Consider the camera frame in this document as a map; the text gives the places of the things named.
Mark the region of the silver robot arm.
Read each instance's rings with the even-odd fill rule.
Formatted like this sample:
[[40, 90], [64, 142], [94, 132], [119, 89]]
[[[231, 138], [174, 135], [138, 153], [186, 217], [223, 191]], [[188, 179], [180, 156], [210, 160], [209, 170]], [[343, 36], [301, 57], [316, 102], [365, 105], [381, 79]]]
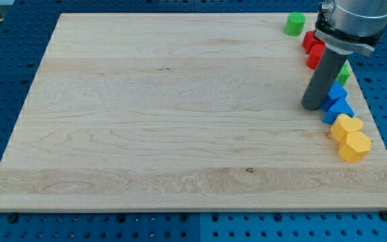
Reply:
[[335, 52], [369, 57], [386, 26], [387, 0], [326, 0], [318, 4], [314, 37]]

